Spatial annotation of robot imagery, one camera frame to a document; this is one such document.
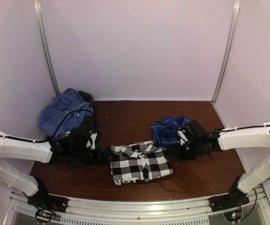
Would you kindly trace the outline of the blue plaid shirt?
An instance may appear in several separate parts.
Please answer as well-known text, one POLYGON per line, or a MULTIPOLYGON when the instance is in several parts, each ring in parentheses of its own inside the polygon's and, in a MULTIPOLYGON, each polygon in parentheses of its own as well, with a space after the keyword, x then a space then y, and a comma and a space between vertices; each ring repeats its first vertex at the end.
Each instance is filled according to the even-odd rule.
POLYGON ((164 116, 162 121, 155 121, 151 125, 153 141, 160 147, 180 145, 178 130, 191 120, 186 116, 164 116))

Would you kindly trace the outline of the black white checkered shirt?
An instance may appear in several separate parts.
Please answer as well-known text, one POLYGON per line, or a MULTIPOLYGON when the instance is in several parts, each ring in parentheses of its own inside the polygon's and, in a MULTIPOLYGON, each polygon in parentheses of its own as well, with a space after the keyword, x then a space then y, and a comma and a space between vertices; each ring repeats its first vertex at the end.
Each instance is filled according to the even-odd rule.
POLYGON ((173 174, 167 149, 154 141, 110 147, 110 172, 116 186, 173 174))

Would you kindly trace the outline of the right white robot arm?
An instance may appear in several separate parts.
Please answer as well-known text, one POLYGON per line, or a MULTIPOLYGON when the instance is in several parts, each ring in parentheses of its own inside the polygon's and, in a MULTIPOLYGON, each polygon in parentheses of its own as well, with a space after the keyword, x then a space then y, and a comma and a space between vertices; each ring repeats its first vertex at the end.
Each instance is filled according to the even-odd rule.
MULTIPOLYGON (((270 122, 249 127, 216 128, 207 132, 197 120, 192 120, 177 131, 179 146, 169 146, 166 155, 173 159, 193 160, 199 153, 221 152, 243 148, 270 149, 270 122)), ((257 185, 270 179, 270 156, 254 170, 239 176, 225 203, 235 207, 243 196, 257 185)))

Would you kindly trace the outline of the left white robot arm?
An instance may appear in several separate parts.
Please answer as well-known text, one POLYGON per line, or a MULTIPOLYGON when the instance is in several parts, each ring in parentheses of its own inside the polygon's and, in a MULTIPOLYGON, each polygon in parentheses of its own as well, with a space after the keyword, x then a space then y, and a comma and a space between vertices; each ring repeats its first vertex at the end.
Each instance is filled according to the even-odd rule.
POLYGON ((109 153, 97 147, 100 137, 99 131, 79 128, 62 134, 58 140, 52 137, 43 140, 24 139, 0 132, 0 181, 33 197, 41 208, 48 208, 52 198, 44 182, 19 171, 4 159, 24 159, 55 165, 69 164, 71 161, 84 165, 107 164, 109 153))

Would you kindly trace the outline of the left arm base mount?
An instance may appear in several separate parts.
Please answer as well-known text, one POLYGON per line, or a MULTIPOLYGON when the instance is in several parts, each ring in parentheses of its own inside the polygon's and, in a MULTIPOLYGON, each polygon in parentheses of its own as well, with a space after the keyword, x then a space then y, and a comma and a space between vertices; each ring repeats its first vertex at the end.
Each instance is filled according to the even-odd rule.
POLYGON ((50 195, 46 193, 36 193, 33 196, 26 196, 27 203, 37 209, 49 210, 52 212, 65 213, 68 199, 65 197, 50 195))

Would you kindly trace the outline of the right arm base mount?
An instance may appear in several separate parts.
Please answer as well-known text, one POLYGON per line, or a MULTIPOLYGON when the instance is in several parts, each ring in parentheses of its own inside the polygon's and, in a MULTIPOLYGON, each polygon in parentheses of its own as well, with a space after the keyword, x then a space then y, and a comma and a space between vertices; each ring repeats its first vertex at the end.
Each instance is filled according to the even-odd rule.
POLYGON ((246 195, 236 196, 224 194, 209 198, 209 204, 212 212, 239 208, 240 206, 248 204, 249 202, 249 198, 246 195))

